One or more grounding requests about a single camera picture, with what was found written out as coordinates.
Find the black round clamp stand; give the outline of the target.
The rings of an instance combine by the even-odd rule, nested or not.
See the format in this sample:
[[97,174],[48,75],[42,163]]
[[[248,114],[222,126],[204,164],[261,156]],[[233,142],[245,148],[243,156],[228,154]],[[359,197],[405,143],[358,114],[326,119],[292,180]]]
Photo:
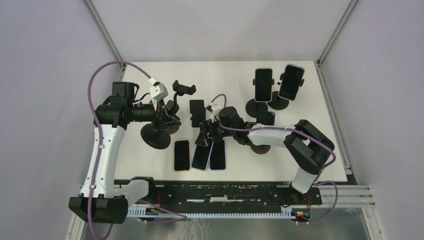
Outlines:
[[197,88],[194,84],[192,86],[182,85],[175,80],[172,84],[173,99],[164,102],[168,96],[165,85],[153,78],[149,81],[152,82],[149,93],[154,107],[154,117],[151,123],[141,128],[140,135],[150,147],[164,150],[171,144],[171,135],[176,133],[182,124],[181,118],[177,116],[180,109],[178,97],[191,96],[197,91]]

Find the cream cased phone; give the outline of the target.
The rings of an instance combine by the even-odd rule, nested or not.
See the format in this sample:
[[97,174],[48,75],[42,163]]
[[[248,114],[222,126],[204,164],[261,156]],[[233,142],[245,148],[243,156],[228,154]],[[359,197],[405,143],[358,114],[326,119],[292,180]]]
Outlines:
[[190,142],[188,140],[175,141],[173,152],[174,171],[188,171],[191,167]]

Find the lilac cased phone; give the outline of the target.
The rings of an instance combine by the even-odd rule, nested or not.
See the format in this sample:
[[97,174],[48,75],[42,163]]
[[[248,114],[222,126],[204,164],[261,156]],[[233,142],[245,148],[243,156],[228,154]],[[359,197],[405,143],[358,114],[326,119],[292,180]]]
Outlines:
[[197,170],[205,171],[209,165],[213,146],[213,143],[209,146],[196,145],[191,161],[191,167]]

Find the black folding phone stand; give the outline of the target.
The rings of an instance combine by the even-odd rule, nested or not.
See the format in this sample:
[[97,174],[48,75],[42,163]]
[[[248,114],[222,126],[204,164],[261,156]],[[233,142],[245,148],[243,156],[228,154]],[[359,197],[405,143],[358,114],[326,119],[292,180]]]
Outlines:
[[199,128],[200,123],[206,120],[206,108],[204,100],[192,99],[189,101],[189,112],[191,114],[191,127]]

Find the white cased phone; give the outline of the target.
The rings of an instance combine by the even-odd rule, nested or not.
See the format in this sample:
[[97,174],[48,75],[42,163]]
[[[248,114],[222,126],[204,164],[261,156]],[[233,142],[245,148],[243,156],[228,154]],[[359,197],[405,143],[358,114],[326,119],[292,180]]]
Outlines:
[[260,103],[270,102],[273,85],[273,70],[271,68],[257,68],[254,77],[255,101]]

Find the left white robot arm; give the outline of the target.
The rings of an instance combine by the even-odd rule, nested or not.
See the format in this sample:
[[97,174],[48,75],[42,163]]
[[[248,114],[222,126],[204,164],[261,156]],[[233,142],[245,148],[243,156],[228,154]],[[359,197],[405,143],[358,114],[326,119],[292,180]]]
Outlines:
[[78,196],[70,197],[69,209],[84,222],[122,224],[129,208],[138,200],[153,203],[157,190],[152,177],[134,177],[128,184],[115,187],[118,154],[127,127],[145,122],[140,135],[150,147],[163,150],[171,144],[169,129],[178,129],[180,119],[170,112],[168,96],[161,82],[151,82],[149,104],[135,103],[133,82],[114,82],[112,95],[94,113],[94,145],[85,182]]

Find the light blue cased phone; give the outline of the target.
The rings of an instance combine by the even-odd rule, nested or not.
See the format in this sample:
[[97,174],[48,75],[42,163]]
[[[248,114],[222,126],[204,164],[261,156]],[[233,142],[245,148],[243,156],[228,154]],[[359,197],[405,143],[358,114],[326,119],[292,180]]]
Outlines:
[[224,140],[214,143],[211,147],[209,158],[211,171],[224,171],[227,168],[226,142]]

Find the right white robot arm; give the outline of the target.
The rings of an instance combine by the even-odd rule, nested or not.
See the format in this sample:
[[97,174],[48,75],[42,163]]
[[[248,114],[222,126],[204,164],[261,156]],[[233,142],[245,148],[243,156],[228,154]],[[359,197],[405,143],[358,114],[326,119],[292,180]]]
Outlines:
[[288,150],[298,165],[289,189],[289,199],[302,204],[309,198],[309,189],[317,186],[321,173],[335,160],[335,145],[306,119],[294,125],[275,126],[243,120],[233,106],[227,106],[211,119],[199,124],[198,146],[216,145],[232,137],[242,146],[270,146]]

